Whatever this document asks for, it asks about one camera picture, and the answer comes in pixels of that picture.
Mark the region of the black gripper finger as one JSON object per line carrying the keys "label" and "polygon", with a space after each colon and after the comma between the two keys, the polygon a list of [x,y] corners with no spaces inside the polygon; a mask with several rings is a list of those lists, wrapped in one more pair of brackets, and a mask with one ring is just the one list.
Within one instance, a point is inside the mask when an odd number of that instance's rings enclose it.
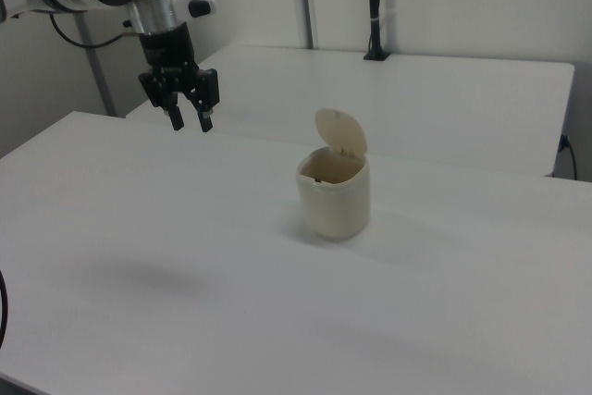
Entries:
{"label": "black gripper finger", "polygon": [[189,100],[196,110],[202,132],[213,128],[211,116],[219,103],[218,73],[215,69],[198,69],[191,77]]}
{"label": "black gripper finger", "polygon": [[181,130],[184,121],[178,105],[178,80],[164,72],[145,71],[139,75],[139,81],[153,107],[166,113],[173,130]]}

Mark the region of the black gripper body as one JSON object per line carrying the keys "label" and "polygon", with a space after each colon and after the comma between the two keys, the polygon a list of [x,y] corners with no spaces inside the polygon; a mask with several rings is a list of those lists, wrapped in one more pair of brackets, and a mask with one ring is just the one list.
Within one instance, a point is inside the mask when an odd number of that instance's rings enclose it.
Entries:
{"label": "black gripper body", "polygon": [[140,33],[139,40],[149,65],[139,75],[147,93],[190,93],[197,87],[199,67],[186,23],[167,31]]}

